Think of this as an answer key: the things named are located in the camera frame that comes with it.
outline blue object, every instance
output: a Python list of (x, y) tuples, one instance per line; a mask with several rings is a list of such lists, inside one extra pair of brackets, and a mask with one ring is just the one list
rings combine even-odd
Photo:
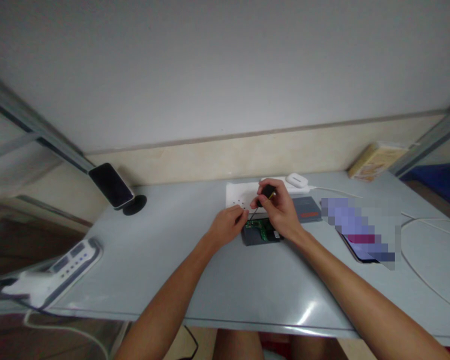
[(403, 181), (419, 181), (450, 203), (450, 163), (417, 166), (401, 177)]

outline green circuit board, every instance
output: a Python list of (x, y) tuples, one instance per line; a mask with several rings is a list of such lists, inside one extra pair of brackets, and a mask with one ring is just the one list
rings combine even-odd
[(263, 241), (268, 241), (269, 236), (274, 234), (275, 228), (270, 223), (268, 218), (257, 219), (257, 220), (248, 220), (245, 223), (246, 229), (257, 228), (260, 230), (260, 236)]

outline phone stand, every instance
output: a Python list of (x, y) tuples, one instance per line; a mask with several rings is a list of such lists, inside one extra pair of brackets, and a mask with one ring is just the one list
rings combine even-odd
[(142, 210), (147, 203), (145, 195), (137, 195), (133, 202), (123, 208), (123, 214), (126, 216), (134, 215)]

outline phone screen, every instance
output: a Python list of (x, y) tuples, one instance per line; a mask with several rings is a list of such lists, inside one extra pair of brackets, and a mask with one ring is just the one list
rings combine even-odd
[(377, 244), (377, 249), (374, 250), (373, 247), (376, 244), (352, 242), (346, 235), (342, 234), (341, 232), (339, 232), (339, 234), (348, 245), (350, 251), (353, 252), (355, 257), (358, 259), (358, 261), (360, 261), (361, 263), (378, 263), (377, 259), (375, 259), (369, 253), (379, 252), (381, 249), (380, 244)]
[(88, 176), (114, 208), (119, 208), (134, 198), (133, 192), (108, 162), (90, 170)]

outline phone on stand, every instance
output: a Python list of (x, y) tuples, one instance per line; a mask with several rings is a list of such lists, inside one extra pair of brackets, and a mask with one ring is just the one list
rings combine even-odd
[(115, 210), (133, 203), (135, 194), (110, 163), (94, 167), (88, 172), (88, 176)]
[(374, 244), (369, 244), (369, 243), (362, 244), (362, 243), (351, 242), (346, 235), (344, 235), (338, 231), (337, 231), (337, 233), (340, 235), (340, 237), (343, 239), (345, 244), (348, 246), (348, 249), (352, 253), (355, 260), (357, 260), (359, 263), (364, 263), (364, 264), (378, 263), (378, 260), (369, 254), (370, 246), (373, 246)]

